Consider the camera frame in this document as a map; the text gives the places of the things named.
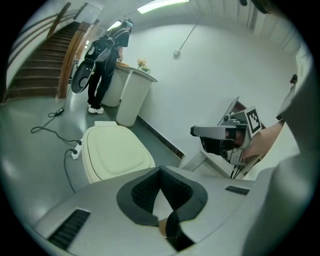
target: baseboard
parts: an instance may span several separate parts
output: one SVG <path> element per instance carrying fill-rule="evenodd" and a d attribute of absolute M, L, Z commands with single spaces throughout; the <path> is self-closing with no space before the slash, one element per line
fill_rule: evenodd
<path fill-rule="evenodd" d="M 170 149 L 178 158 L 182 159 L 185 154 L 176 148 L 170 141 L 157 132 L 150 124 L 143 120 L 139 115 L 137 119 L 146 127 L 154 136 L 156 136 L 168 149 Z"/>

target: white sneaker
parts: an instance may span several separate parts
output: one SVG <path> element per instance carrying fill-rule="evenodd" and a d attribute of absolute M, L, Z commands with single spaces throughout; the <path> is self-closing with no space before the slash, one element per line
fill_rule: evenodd
<path fill-rule="evenodd" d="M 101 114 L 104 113 L 104 108 L 101 107 L 99 109 L 95 109 L 95 108 L 89 107 L 88 108 L 88 112 L 91 113 L 91 114 L 99 114 L 99 115 L 101 115 Z"/>

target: wooden stair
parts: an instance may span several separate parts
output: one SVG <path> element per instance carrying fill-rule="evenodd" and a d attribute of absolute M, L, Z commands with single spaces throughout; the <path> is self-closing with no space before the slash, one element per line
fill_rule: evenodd
<path fill-rule="evenodd" d="M 23 63 L 6 99 L 57 95 L 62 64 L 80 23 L 72 22 L 46 39 Z"/>

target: ceiling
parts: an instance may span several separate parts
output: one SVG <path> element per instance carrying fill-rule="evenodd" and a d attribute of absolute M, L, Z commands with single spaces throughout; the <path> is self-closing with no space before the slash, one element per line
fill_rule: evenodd
<path fill-rule="evenodd" d="M 124 17 L 131 18 L 134 25 L 139 26 L 174 16 L 206 15 L 227 19 L 247 27 L 255 36 L 271 41 L 291 55 L 295 55 L 300 48 L 300 35 L 289 21 L 271 14 L 262 14 L 250 1 L 247 6 L 241 6 L 239 0 L 190 0 L 145 14 L 138 12 L 137 8 L 151 0 L 122 0 L 121 4 L 112 0 L 96 1 L 104 3 L 99 19 L 102 20 L 100 26 L 105 29 Z"/>

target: white toilet seat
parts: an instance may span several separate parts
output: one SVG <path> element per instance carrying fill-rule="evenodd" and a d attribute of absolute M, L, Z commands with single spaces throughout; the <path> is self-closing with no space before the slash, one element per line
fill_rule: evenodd
<path fill-rule="evenodd" d="M 132 131 L 116 122 L 95 122 L 83 135 L 82 159 L 90 183 L 155 167 Z"/>

